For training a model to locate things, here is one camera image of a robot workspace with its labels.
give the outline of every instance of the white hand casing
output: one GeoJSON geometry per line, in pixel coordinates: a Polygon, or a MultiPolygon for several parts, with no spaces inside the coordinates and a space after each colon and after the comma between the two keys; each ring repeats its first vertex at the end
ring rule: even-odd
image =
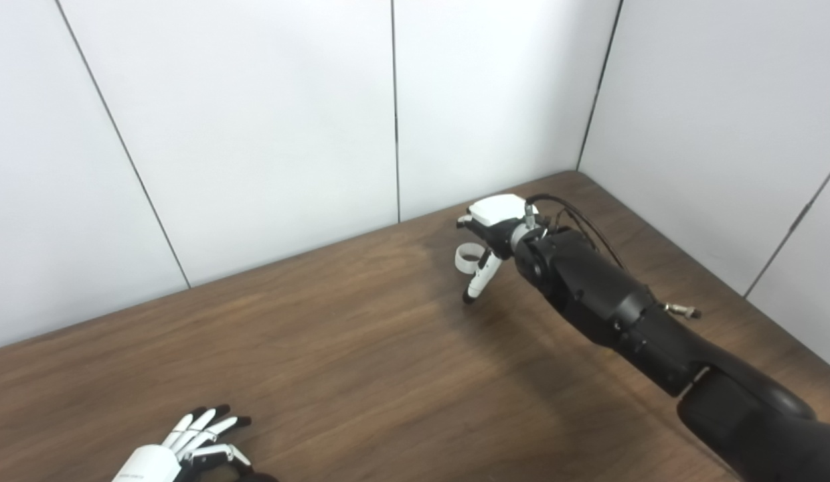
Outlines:
{"type": "Polygon", "coordinates": [[[112,482],[173,482],[180,464],[171,449],[161,445],[143,445],[136,449],[112,482]]]}
{"type": "Polygon", "coordinates": [[[481,199],[469,207],[471,217],[486,226],[498,224],[504,220],[518,220],[525,215],[525,199],[515,194],[499,194],[481,199]]]}

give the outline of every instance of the cable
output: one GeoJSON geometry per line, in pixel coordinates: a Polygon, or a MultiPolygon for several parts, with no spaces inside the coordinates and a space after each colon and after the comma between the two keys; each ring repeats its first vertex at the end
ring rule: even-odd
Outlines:
{"type": "Polygon", "coordinates": [[[534,204],[537,201],[557,202],[557,204],[563,205],[563,207],[567,210],[567,214],[575,214],[575,216],[578,216],[578,219],[581,219],[590,228],[590,231],[593,231],[596,234],[596,237],[599,238],[599,241],[602,243],[602,245],[605,246],[605,250],[607,250],[611,257],[614,259],[614,263],[616,263],[617,266],[620,266],[620,268],[624,271],[629,271],[629,269],[627,269],[626,264],[623,262],[623,259],[620,259],[620,255],[617,254],[617,251],[614,250],[614,248],[611,246],[611,243],[608,243],[608,239],[605,238],[605,235],[602,234],[602,231],[600,231],[600,229],[597,228],[595,224],[593,224],[592,220],[590,220],[589,217],[585,216],[584,213],[582,213],[577,207],[575,207],[573,204],[569,204],[569,202],[562,198],[559,198],[556,195],[550,194],[532,195],[531,197],[525,199],[525,204],[534,204]]]}
{"type": "Polygon", "coordinates": [[[566,209],[565,211],[567,211],[567,216],[569,217],[569,219],[573,220],[573,222],[575,223],[576,227],[578,228],[578,231],[581,232],[585,239],[587,239],[587,244],[590,245],[590,249],[599,252],[599,246],[596,246],[596,243],[593,242],[593,238],[591,238],[587,231],[584,229],[584,226],[578,220],[578,217],[576,217],[575,214],[573,214],[573,211],[569,211],[566,209]]]}

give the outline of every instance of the robotic arm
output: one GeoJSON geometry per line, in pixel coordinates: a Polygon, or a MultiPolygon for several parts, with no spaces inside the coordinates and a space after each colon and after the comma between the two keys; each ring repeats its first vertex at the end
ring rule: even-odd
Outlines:
{"type": "Polygon", "coordinates": [[[694,309],[657,302],[583,232],[550,228],[533,206],[541,199],[582,216],[549,195],[497,195],[471,205],[458,220],[458,228],[487,244],[464,301],[473,303],[501,261],[513,257],[522,277],[575,329],[681,397],[682,423],[745,482],[830,482],[830,424],[816,421],[813,409],[787,388],[669,314],[690,317],[694,309]]]}

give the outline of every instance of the white wall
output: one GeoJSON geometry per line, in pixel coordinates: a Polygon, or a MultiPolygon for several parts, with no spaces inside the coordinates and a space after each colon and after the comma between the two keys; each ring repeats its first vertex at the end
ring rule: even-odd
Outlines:
{"type": "Polygon", "coordinates": [[[574,169],[617,0],[396,0],[402,219],[574,169]]]}
{"type": "Polygon", "coordinates": [[[830,0],[622,10],[581,171],[745,293],[830,171],[830,0]]]}
{"type": "Polygon", "coordinates": [[[185,289],[52,2],[0,1],[0,345],[185,289]]]}
{"type": "Polygon", "coordinates": [[[830,181],[748,300],[830,364],[830,181]]]}
{"type": "Polygon", "coordinates": [[[388,0],[63,0],[191,284],[397,220],[388,0]]]}

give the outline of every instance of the wooden tabletop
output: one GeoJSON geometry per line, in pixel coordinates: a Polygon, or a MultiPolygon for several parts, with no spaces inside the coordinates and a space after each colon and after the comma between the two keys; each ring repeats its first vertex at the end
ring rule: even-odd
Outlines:
{"type": "MultiPolygon", "coordinates": [[[[577,204],[660,299],[703,309],[691,327],[830,421],[830,367],[589,178],[511,191],[577,204]]],[[[0,348],[0,482],[111,480],[225,402],[255,422],[229,441],[282,482],[731,480],[673,399],[512,265],[462,304],[464,210],[0,348]]]]}

